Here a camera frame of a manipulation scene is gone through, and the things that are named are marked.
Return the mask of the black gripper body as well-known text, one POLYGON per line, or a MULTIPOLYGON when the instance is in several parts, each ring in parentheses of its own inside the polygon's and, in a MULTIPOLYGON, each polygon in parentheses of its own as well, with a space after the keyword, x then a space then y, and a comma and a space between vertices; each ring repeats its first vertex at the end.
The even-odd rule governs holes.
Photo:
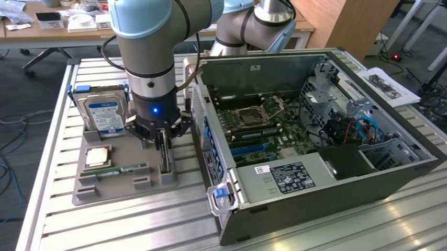
POLYGON ((168 117, 178 111, 176 89, 172 89, 164 96, 157 98, 142 97, 133 92, 133 104, 137 119, 150 121, 157 130, 164 129, 166 132, 168 117))

